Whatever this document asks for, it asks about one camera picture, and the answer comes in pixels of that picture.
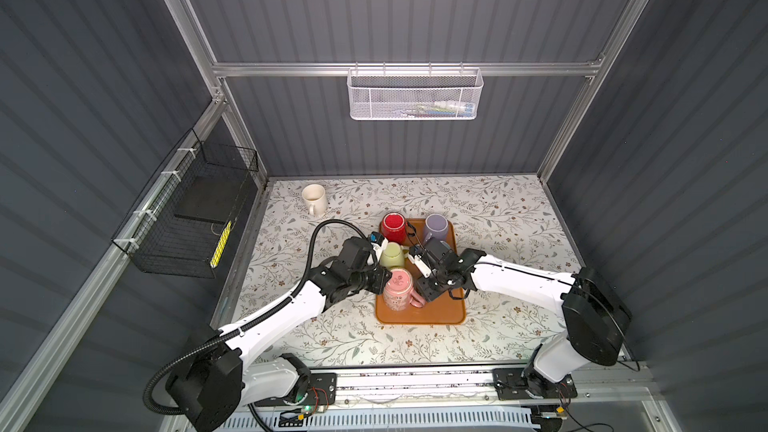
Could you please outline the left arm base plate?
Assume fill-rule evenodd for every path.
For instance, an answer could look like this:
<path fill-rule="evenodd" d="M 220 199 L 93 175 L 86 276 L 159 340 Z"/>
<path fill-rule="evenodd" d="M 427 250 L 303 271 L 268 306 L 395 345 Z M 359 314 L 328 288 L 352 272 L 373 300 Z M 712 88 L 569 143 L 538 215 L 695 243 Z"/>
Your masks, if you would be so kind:
<path fill-rule="evenodd" d="M 335 373 L 311 373 L 301 376 L 296 385 L 284 397 L 270 397 L 255 403 L 266 406 L 327 406 L 336 400 L 338 375 Z"/>

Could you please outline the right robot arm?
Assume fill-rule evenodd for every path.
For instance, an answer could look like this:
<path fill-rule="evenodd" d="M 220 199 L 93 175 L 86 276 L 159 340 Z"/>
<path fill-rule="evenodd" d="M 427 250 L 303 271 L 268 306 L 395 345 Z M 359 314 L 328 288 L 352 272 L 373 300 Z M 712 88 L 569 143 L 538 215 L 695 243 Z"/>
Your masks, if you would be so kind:
<path fill-rule="evenodd" d="M 536 397 L 561 390 L 586 364 L 618 362 L 632 314 L 592 268 L 574 274 L 538 270 L 477 249 L 456 253 L 436 238 L 411 246 L 408 260 L 422 274 L 416 289 L 428 302 L 461 289 L 509 296 L 556 314 L 565 329 L 540 344 L 512 381 Z"/>

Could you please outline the white mug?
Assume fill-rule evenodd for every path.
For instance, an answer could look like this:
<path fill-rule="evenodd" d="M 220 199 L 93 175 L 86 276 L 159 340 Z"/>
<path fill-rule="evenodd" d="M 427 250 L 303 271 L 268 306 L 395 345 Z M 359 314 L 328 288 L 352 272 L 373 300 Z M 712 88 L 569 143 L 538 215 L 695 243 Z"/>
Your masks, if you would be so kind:
<path fill-rule="evenodd" d="M 328 209 L 326 189 L 320 184 L 309 184 L 301 192 L 302 199 L 310 216 L 320 218 Z"/>

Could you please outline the pink patterned mug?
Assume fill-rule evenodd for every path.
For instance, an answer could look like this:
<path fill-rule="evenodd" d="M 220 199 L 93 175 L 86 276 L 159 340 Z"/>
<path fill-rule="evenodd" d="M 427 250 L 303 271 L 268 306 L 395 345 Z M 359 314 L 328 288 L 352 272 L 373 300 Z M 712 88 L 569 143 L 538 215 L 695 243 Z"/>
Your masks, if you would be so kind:
<path fill-rule="evenodd" d="M 408 307 L 423 308 L 425 299 L 416 291 L 411 273 L 402 268 L 391 270 L 391 277 L 382 294 L 385 304 L 393 311 L 404 311 Z"/>

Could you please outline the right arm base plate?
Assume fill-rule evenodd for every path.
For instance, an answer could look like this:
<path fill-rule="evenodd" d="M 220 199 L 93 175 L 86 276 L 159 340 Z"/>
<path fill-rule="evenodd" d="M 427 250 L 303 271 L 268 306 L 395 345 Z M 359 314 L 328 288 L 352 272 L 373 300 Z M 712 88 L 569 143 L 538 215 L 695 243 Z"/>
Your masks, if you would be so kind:
<path fill-rule="evenodd" d="M 578 396 L 570 375 L 566 375 L 560 382 L 550 382 L 529 368 L 495 368 L 492 370 L 492 382 L 500 400 L 570 400 Z"/>

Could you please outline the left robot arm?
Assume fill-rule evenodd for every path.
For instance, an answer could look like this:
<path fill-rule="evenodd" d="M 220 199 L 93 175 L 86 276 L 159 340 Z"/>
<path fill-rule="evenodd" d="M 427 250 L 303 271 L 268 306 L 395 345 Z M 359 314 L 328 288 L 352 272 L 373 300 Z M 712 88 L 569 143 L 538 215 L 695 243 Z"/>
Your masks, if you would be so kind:
<path fill-rule="evenodd" d="M 380 263 L 388 240 L 379 233 L 344 241 L 339 255 L 311 268 L 304 282 L 268 306 L 198 337 L 167 372 L 165 389 L 197 431 L 213 431 L 242 404 L 296 396 L 308 381 L 296 359 L 281 357 L 265 369 L 247 369 L 297 326 L 361 292 L 383 292 L 392 273 Z"/>

